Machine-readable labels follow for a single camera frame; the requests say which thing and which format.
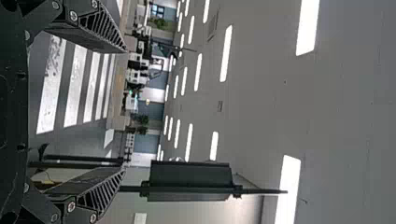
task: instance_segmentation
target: light fixture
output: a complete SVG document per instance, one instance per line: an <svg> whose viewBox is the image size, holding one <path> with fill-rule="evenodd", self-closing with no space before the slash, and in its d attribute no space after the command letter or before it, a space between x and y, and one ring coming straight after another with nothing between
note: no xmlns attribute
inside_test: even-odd
<svg viewBox="0 0 396 224"><path fill-rule="evenodd" d="M190 0L187 0L186 8L184 10L184 14L186 14L185 17L187 17L189 15L189 7L190 7Z"/></svg>
<svg viewBox="0 0 396 224"><path fill-rule="evenodd" d="M194 24L195 24L195 16L192 16L190 22L189 44L192 43L192 37L194 35Z"/></svg>
<svg viewBox="0 0 396 224"><path fill-rule="evenodd" d="M204 19L203 22L207 22L207 16L209 15L209 6L210 6L210 0L205 0L205 8L204 8Z"/></svg>
<svg viewBox="0 0 396 224"><path fill-rule="evenodd" d="M168 132L168 141L171 140L172 136L172 128L173 128L173 118L169 120L169 132Z"/></svg>
<svg viewBox="0 0 396 224"><path fill-rule="evenodd" d="M181 7L181 2L178 1L177 2L177 14L176 14L177 18L180 16L180 7Z"/></svg>
<svg viewBox="0 0 396 224"><path fill-rule="evenodd" d="M187 133L187 145L186 145L186 156L184 157L185 161L190 160L190 152L191 152L191 140L192 140L192 132L194 126L192 124L189 125L189 131Z"/></svg>
<svg viewBox="0 0 396 224"><path fill-rule="evenodd" d="M184 67L184 75L183 75L183 81L181 83L181 95L184 96L184 93L186 92L186 82L187 82L187 73L189 72L188 67Z"/></svg>
<svg viewBox="0 0 396 224"><path fill-rule="evenodd" d="M318 13L319 0L302 0L296 56L306 54L315 49Z"/></svg>
<svg viewBox="0 0 396 224"><path fill-rule="evenodd" d="M213 132L212 145L210 147L210 157L209 157L209 159L212 161L215 161L218 155L218 145L219 145L219 133Z"/></svg>
<svg viewBox="0 0 396 224"><path fill-rule="evenodd" d="M197 70L195 73L194 91L198 91L198 88L199 88L199 79L201 77L201 67L202 67L202 53L200 53L198 55L198 59L197 59Z"/></svg>
<svg viewBox="0 0 396 224"><path fill-rule="evenodd" d="M177 31L181 31L181 23L183 22L183 13L180 12L180 16L178 17L178 26L177 26Z"/></svg>
<svg viewBox="0 0 396 224"><path fill-rule="evenodd" d="M178 147L178 135L179 134L180 134L180 119L177 120L177 124L176 124L175 143L174 143L175 148Z"/></svg>
<svg viewBox="0 0 396 224"><path fill-rule="evenodd" d="M168 116L165 116L165 124L163 125L163 135L166 135L166 132L168 131Z"/></svg>
<svg viewBox="0 0 396 224"><path fill-rule="evenodd" d="M175 78L174 99L177 97L178 76Z"/></svg>
<svg viewBox="0 0 396 224"><path fill-rule="evenodd" d="M165 90L165 102L168 102L168 95L169 95L169 84L166 85L166 90Z"/></svg>
<svg viewBox="0 0 396 224"><path fill-rule="evenodd" d="M161 158L161 144L158 145L158 152L157 152L157 161Z"/></svg>
<svg viewBox="0 0 396 224"><path fill-rule="evenodd" d="M230 60L231 40L233 38L233 26L230 25L225 31L224 49L221 62L220 82L227 80L228 62Z"/></svg>
<svg viewBox="0 0 396 224"><path fill-rule="evenodd" d="M286 155L283 157L279 188L287 190L288 193L277 198L275 224L294 223L300 171L300 160Z"/></svg>

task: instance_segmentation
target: ceiling light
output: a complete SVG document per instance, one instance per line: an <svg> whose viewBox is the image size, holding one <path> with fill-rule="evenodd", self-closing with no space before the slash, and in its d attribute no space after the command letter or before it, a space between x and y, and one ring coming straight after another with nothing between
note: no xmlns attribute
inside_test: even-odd
<svg viewBox="0 0 396 224"><path fill-rule="evenodd" d="M279 195L276 206L275 224L293 224L297 205L301 161L290 156L283 157L280 189L288 193Z"/></svg>
<svg viewBox="0 0 396 224"><path fill-rule="evenodd" d="M176 125L176 133L175 133L175 144L174 147L178 147L178 135L180 134L180 119L177 120L177 125Z"/></svg>
<svg viewBox="0 0 396 224"><path fill-rule="evenodd" d="M183 75L183 82L181 83L181 95L184 96L186 92L186 82L187 82L187 73L189 72L188 67L184 67L184 75Z"/></svg>
<svg viewBox="0 0 396 224"><path fill-rule="evenodd" d="M197 59L197 70L195 73L194 91L198 91L198 88L199 88L199 79L201 77L201 67L202 67L202 53L200 53L198 55L198 59Z"/></svg>
<svg viewBox="0 0 396 224"><path fill-rule="evenodd" d="M212 161L216 160L218 155L218 145L219 145L219 133L213 132L212 134L212 146L210 148L210 157L209 159Z"/></svg>
<svg viewBox="0 0 396 224"><path fill-rule="evenodd" d="M192 16L190 22L189 44L192 43L192 37L194 35L194 23L195 23L195 16Z"/></svg>
<svg viewBox="0 0 396 224"><path fill-rule="evenodd" d="M191 140L192 140L192 132L194 126L192 124L189 125L189 131L187 133L187 145L186 145L186 156L184 158L185 161L190 160L190 152L191 152Z"/></svg>
<svg viewBox="0 0 396 224"><path fill-rule="evenodd" d="M174 99L177 97L178 76L175 78Z"/></svg>
<svg viewBox="0 0 396 224"><path fill-rule="evenodd" d="M319 0L303 0L297 36L296 55L300 56L315 49L318 27Z"/></svg>
<svg viewBox="0 0 396 224"><path fill-rule="evenodd" d="M209 15L209 6L210 6L210 0L205 1L205 8L204 8L204 20L203 22L207 22L207 16Z"/></svg>
<svg viewBox="0 0 396 224"><path fill-rule="evenodd" d="M225 31L223 58L221 62L220 82L225 82L227 79L228 62L230 60L231 40L233 37L233 26L230 25Z"/></svg>

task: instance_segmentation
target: wall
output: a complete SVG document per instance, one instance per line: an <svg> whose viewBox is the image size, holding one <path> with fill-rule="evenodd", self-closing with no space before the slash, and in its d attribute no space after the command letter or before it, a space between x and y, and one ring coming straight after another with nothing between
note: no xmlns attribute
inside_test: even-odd
<svg viewBox="0 0 396 224"><path fill-rule="evenodd" d="M149 169L130 168L123 184L140 185L142 180L149 180ZM147 203L138 194L119 193L99 223L131 224L134 213L147 213L147 224L257 224L261 203L260 197L224 203Z"/></svg>
<svg viewBox="0 0 396 224"><path fill-rule="evenodd" d="M159 142L159 135L137 134L134 139L134 152L157 154Z"/></svg>

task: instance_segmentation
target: white ceiling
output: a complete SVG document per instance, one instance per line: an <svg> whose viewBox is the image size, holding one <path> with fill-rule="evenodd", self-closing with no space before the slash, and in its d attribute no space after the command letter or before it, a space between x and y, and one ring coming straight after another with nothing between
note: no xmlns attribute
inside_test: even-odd
<svg viewBox="0 0 396 224"><path fill-rule="evenodd" d="M191 0L182 25L187 36L195 15L192 45L185 47L204 54L200 90L193 91L197 54L184 51L186 94L180 96L180 73L177 98L165 108L174 127L181 119L178 149L174 136L162 137L165 158L184 158L193 123L191 161L208 160L218 131L218 161L260 187L278 188L283 155L302 160L299 197L307 203L298 202L296 223L393 223L396 2L321 0L316 50L301 57L295 57L301 1L212 0L209 20L219 9L219 24L209 43L204 3ZM230 24L228 79L220 83ZM275 208L269 203L266 214Z"/></svg>

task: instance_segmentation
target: screw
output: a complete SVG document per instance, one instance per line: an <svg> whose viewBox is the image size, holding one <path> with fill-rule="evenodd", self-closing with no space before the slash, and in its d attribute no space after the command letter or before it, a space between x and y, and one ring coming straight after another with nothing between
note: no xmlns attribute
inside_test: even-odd
<svg viewBox="0 0 396 224"><path fill-rule="evenodd" d="M58 220L59 216L58 214L53 214L52 217L50 217L50 222L56 222Z"/></svg>
<svg viewBox="0 0 396 224"><path fill-rule="evenodd" d="M30 186L25 183L25 187L23 189L23 193L27 193L27 191L29 191L29 188L30 188Z"/></svg>
<svg viewBox="0 0 396 224"><path fill-rule="evenodd" d="M30 39L30 33L25 31L25 40L28 41Z"/></svg>
<svg viewBox="0 0 396 224"><path fill-rule="evenodd" d="M92 7L98 8L98 2L96 0L92 0Z"/></svg>
<svg viewBox="0 0 396 224"><path fill-rule="evenodd" d="M76 203L75 202L71 202L69 203L69 205L67 205L67 212L71 213L76 209Z"/></svg>
<svg viewBox="0 0 396 224"><path fill-rule="evenodd" d="M58 10L59 8L61 8L57 2L52 2L52 7L55 10Z"/></svg>
<svg viewBox="0 0 396 224"><path fill-rule="evenodd" d="M70 11L70 20L77 21L78 15L75 11Z"/></svg>
<svg viewBox="0 0 396 224"><path fill-rule="evenodd" d="M96 219L97 219L96 214L92 214L91 217L90 217L90 222L94 223L96 221Z"/></svg>

